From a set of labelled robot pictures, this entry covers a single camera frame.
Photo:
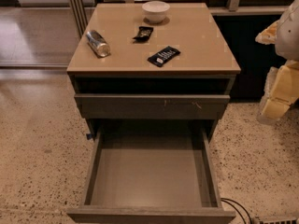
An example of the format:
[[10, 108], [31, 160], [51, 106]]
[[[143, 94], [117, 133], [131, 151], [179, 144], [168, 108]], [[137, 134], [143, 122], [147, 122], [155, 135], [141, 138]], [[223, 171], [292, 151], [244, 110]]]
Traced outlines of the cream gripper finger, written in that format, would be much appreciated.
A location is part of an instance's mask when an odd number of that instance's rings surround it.
[[257, 120], [261, 124], [274, 124], [284, 116], [289, 108], [288, 105], [280, 101], [273, 101], [263, 97], [259, 105]]
[[271, 25], [258, 33], [255, 37], [255, 41], [264, 45], [275, 44], [277, 39], [277, 27], [278, 21], [274, 21]]

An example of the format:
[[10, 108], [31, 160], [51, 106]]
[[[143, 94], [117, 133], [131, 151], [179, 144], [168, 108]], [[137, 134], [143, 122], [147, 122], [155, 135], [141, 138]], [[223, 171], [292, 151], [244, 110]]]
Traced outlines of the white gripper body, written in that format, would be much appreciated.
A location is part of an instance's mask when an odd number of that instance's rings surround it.
[[299, 62], [288, 60], [278, 69], [270, 100], [279, 105], [291, 105], [299, 98]]

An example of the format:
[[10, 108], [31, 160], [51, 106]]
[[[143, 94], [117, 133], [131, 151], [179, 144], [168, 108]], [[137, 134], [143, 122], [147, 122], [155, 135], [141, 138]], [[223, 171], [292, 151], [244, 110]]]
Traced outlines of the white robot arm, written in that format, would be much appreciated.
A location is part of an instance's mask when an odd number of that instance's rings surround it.
[[299, 0], [294, 0], [278, 21], [258, 33], [255, 41], [275, 45], [286, 62], [271, 67], [264, 84], [257, 120], [271, 125], [279, 121], [299, 99]]

